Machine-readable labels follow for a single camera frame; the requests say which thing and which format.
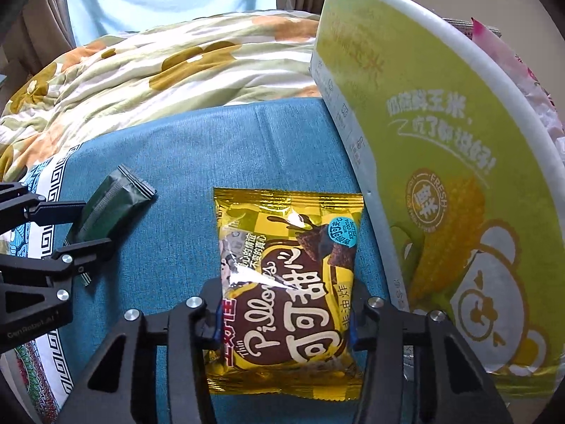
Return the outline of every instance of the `dark green packet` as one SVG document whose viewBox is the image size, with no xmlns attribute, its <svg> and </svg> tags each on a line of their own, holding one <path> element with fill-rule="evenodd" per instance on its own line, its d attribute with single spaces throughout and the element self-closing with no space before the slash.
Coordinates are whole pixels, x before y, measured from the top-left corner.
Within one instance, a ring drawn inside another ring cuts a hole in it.
<svg viewBox="0 0 565 424">
<path fill-rule="evenodd" d="M 105 237 L 117 242 L 127 233 L 133 218 L 155 196 L 156 191 L 151 185 L 125 165 L 119 165 L 90 197 L 80 218 L 72 224 L 64 244 Z M 88 273 L 81 276 L 84 286 L 92 282 Z"/>
</svg>

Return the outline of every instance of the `corn illustration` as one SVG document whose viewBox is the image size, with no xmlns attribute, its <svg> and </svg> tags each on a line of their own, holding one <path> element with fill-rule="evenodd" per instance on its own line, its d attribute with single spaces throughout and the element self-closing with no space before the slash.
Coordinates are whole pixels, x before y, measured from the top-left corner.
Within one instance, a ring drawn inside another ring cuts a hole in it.
<svg viewBox="0 0 565 424">
<path fill-rule="evenodd" d="M 446 187 L 448 210 L 444 224 L 427 233 L 408 299 L 411 304 L 454 284 L 463 273 L 471 251 L 479 242 L 485 198 L 474 177 Z"/>
</svg>

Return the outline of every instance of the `beige wall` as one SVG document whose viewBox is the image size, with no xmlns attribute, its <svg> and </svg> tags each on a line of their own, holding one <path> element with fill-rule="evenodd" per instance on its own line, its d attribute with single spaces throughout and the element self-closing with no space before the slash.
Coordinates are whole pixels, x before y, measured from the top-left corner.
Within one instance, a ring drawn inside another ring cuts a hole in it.
<svg viewBox="0 0 565 424">
<path fill-rule="evenodd" d="M 539 0 L 414 0 L 439 16 L 494 25 L 550 92 L 565 122 L 565 40 Z"/>
</svg>

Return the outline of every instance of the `blue round label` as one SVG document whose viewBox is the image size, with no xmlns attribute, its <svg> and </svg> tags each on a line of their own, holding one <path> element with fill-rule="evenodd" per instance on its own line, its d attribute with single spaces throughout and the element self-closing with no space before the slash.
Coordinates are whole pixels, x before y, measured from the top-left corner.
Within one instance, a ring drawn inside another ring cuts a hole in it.
<svg viewBox="0 0 565 424">
<path fill-rule="evenodd" d="M 328 226 L 328 234 L 332 241 L 353 247 L 357 243 L 357 226 L 345 216 L 335 217 Z"/>
</svg>

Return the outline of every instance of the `screw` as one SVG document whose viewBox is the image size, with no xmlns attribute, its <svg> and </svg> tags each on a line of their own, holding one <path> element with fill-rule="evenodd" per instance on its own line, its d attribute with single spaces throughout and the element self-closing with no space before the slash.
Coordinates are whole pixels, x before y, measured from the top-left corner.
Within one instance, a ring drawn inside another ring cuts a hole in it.
<svg viewBox="0 0 565 424">
<path fill-rule="evenodd" d="M 443 322 L 445 320 L 445 313 L 442 311 L 432 311 L 429 313 L 429 318 L 434 322 Z"/>
<path fill-rule="evenodd" d="M 368 303 L 369 306 L 377 309 L 385 305 L 385 300 L 383 300 L 380 296 L 372 296 L 371 298 L 369 298 Z"/>
<path fill-rule="evenodd" d="M 186 305 L 192 309 L 199 307 L 202 304 L 202 298 L 200 296 L 191 296 L 186 300 Z"/>
<path fill-rule="evenodd" d="M 141 313 L 137 309 L 128 309 L 124 314 L 124 319 L 131 322 L 136 320 L 140 315 Z"/>
<path fill-rule="evenodd" d="M 57 291 L 57 298 L 61 301 L 67 301 L 69 299 L 69 292 L 62 288 Z"/>
</svg>

